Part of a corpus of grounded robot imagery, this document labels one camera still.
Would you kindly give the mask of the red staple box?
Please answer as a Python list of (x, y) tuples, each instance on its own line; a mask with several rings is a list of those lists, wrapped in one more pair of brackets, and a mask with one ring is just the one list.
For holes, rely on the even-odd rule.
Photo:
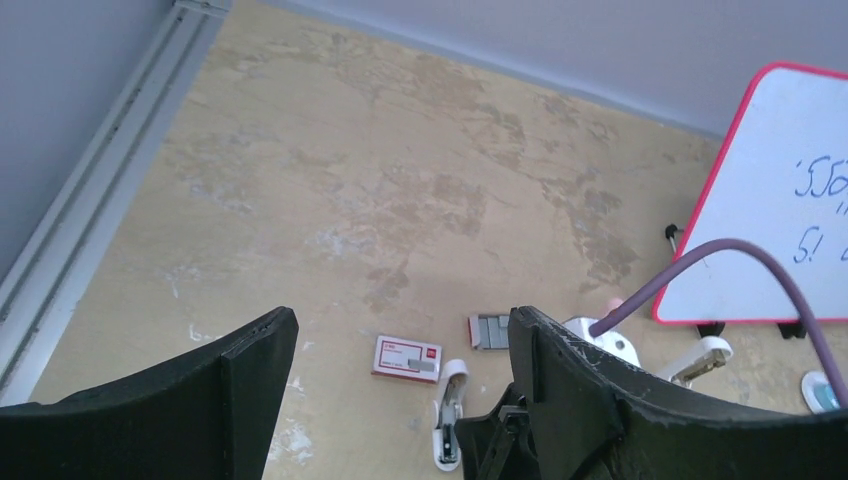
[(420, 383), (436, 384), (443, 349), (440, 345), (378, 335), (371, 373)]

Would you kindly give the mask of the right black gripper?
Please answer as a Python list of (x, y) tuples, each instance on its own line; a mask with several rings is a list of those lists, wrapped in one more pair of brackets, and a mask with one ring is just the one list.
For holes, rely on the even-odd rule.
[(540, 478), (527, 401), (509, 384), (490, 413), (457, 422), (464, 479)]

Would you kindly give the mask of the pink and white stapler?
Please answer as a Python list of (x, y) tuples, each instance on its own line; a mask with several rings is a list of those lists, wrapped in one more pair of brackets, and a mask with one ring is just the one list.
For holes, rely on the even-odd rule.
[(624, 300), (621, 298), (610, 299), (607, 303), (607, 313), (612, 313), (613, 311), (618, 309), (623, 303)]

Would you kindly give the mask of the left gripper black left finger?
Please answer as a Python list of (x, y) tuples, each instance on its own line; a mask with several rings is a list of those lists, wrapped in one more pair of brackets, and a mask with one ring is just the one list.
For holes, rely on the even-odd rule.
[(53, 404), (1, 411), (5, 479), (259, 479), (299, 331), (276, 308), (232, 333)]

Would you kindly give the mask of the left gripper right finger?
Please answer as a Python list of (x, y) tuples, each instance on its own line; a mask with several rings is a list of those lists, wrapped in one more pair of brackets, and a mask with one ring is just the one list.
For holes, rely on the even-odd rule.
[(546, 479), (843, 479), (847, 414), (790, 415), (671, 384), (512, 309), (510, 360)]

